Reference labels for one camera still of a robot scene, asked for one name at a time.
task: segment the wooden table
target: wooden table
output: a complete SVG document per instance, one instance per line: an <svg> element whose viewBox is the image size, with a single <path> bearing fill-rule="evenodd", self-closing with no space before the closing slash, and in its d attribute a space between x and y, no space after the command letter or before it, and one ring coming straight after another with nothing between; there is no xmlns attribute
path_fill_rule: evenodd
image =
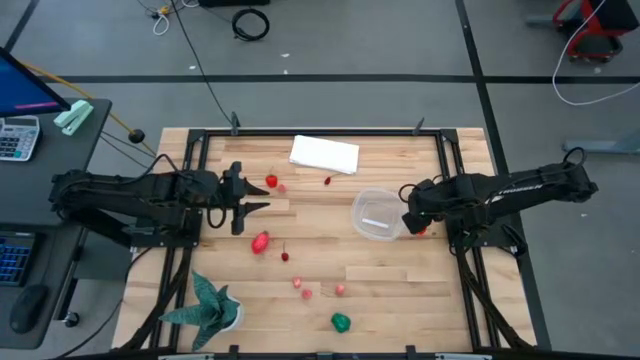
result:
<svg viewBox="0 0 640 360"><path fill-rule="evenodd" d="M185 128L165 129L158 154L181 163L187 133ZM458 136L466 172L493 174L483 130L458 129ZM208 170L220 173L241 161L244 176L254 185L266 188L264 177L271 171L288 190L272 191L267 199L271 206L249 215L241 236L230 235L230 221L219 230L203 224L192 269L218 288L228 284L246 316L236 331L216 335L202 351L227 352L232 344L241 352L259 353L404 352L411 344L419 352L471 350L460 277L444 224L431 225L424 236L404 231L387 243L363 238L351 220L351 205L363 188L395 192L406 183L440 174L435 141L408 136L337 140L360 145L358 172L336 176L329 186L323 181L330 172L288 162L292 137L212 141ZM448 159L455 174L452 156ZM155 170L170 168L161 162ZM256 256L250 244L264 230L274 241L265 254ZM290 254L286 263L280 259L285 243ZM482 252L496 306L521 337L535 343L516 261L498 249ZM165 249L154 249L132 269L113 346L126 342L155 304L164 254ZM303 288L313 291L311 300L303 300L301 291L293 288L294 276L301 276ZM334 294L337 284L346 286L343 297ZM190 277L185 305L196 303ZM477 301L476 309L483 344L488 345ZM351 318L348 333L333 329L330 318L335 312ZM161 344L168 328L163 327ZM196 332L195 327L182 327L179 351L190 351Z"/></svg>

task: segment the transparent bowl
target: transparent bowl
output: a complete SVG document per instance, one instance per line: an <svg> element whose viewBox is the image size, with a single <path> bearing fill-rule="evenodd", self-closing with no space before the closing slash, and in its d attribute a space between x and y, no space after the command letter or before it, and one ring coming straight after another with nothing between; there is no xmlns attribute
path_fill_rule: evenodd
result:
<svg viewBox="0 0 640 360"><path fill-rule="evenodd" d="M393 241L402 231L405 204L398 194L382 188L362 190L351 207L353 226L371 240Z"/></svg>

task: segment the monitor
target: monitor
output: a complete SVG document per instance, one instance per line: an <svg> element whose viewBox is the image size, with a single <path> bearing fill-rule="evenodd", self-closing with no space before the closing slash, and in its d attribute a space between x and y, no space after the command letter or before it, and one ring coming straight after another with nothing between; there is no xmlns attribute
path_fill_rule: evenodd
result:
<svg viewBox="0 0 640 360"><path fill-rule="evenodd" d="M0 117L36 115L71 107L0 47Z"/></svg>

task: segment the potted plant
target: potted plant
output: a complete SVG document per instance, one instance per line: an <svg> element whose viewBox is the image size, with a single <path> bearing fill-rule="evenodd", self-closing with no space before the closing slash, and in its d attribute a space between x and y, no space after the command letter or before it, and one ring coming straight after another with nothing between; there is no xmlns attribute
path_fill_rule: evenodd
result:
<svg viewBox="0 0 640 360"><path fill-rule="evenodd" d="M204 276L192 271L193 288L200 304L176 309L160 320L173 324L199 326L191 351L202 348L215 334L235 329L244 315L244 307L227 294L228 285L219 291Z"/></svg>

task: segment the yellow cable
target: yellow cable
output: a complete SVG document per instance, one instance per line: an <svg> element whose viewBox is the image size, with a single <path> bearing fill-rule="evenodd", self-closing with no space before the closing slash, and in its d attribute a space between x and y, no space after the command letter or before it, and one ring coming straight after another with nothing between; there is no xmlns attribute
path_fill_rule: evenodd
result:
<svg viewBox="0 0 640 360"><path fill-rule="evenodd" d="M80 87L78 87L78 86L76 86L76 85L73 85L72 83L70 83L70 82L66 81L65 79L63 79L63 78L61 78L61 77L55 76L55 75L53 75L53 74L51 74L51 73L49 73L49 72L47 72L47 71L44 71L44 70L42 70L42 69L40 69L40 68L38 68L38 67L36 67L36 66L30 65L30 64L27 64L27 63L24 63L24 62L21 62L21 63L22 63L22 65L24 65L27 69L29 69L29 70L31 70L31 71L33 71L33 72L35 72L35 73L38 73L38 74L40 74L40 75L46 76L46 77L48 77L49 79L51 79L51 80L53 80L53 81L55 81L55 82L59 82L60 84L66 85L66 86L68 86L69 88L71 88L71 89L75 90L76 92L78 92L79 94L81 94L82 96L86 97L87 99L94 99L94 97L93 97L93 96L91 96L88 92L86 92L86 91L82 90ZM117 122L120 126L122 126L123 128L125 128L125 129L127 130L127 132L129 132L130 134L133 134L133 130L131 130L131 128L130 128L130 127L128 127L128 126L127 126L127 124L125 124L122 120L120 120L120 118L119 118L118 116L116 116L116 114L114 114L113 112L110 112L110 113L109 113L109 116L111 116L111 118L112 118L113 120L115 120L115 122ZM151 147L150 147L149 145L147 145L147 143L146 143L146 142L144 142L144 141L142 142L142 146L144 146L147 150L151 151L151 153L152 153L152 154L155 154L155 153L156 153L156 152L155 152L155 151L153 151L153 150L151 149Z"/></svg>

